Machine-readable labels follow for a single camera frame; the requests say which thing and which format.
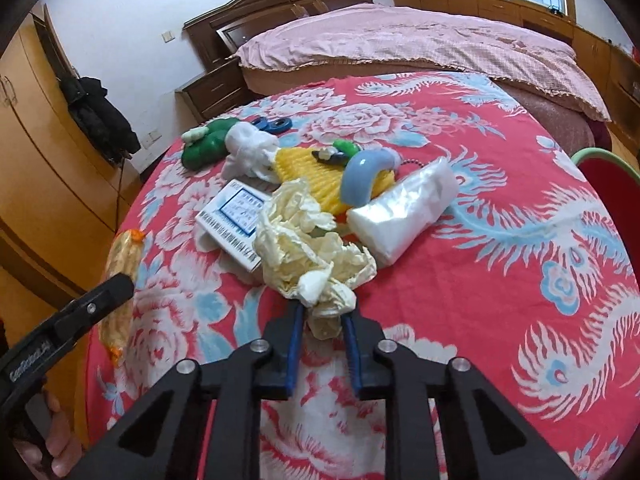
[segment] human hand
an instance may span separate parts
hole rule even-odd
[[[49,436],[46,438],[46,446],[53,457],[51,469],[58,478],[62,478],[69,474],[82,457],[82,445],[78,437],[72,433],[69,420],[62,411],[60,401],[47,391],[44,391],[44,395],[52,414],[51,429]],[[31,443],[21,440],[14,440],[14,445],[35,477],[40,480],[49,480],[40,471],[41,450]]]

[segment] nightstand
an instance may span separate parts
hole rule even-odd
[[[201,74],[176,90],[199,122],[255,99],[244,82],[238,59],[220,59],[210,72]]]

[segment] finger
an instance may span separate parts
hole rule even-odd
[[[59,478],[68,475],[82,457],[82,445],[75,435],[60,455],[51,463],[51,469]]]
[[[59,413],[62,411],[62,406],[60,406],[60,401],[58,398],[52,394],[50,391],[45,390],[44,392],[45,398],[47,399],[47,406],[53,413]]]
[[[22,459],[29,465],[39,465],[42,461],[42,452],[31,442],[14,440],[15,449],[20,453]]]
[[[51,429],[47,437],[47,450],[53,458],[57,457],[65,449],[71,438],[69,419],[64,412],[54,413],[51,419]]]

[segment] white box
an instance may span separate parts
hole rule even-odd
[[[249,272],[260,265],[254,251],[258,213],[269,195],[233,179],[197,214],[196,222]]]

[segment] green toy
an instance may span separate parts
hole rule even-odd
[[[360,151],[360,146],[354,144],[350,140],[336,139],[332,146],[339,152],[343,152],[349,158]]]
[[[183,133],[182,165],[187,170],[198,171],[225,158],[229,154],[225,146],[226,134],[239,122],[236,118],[216,119]]]

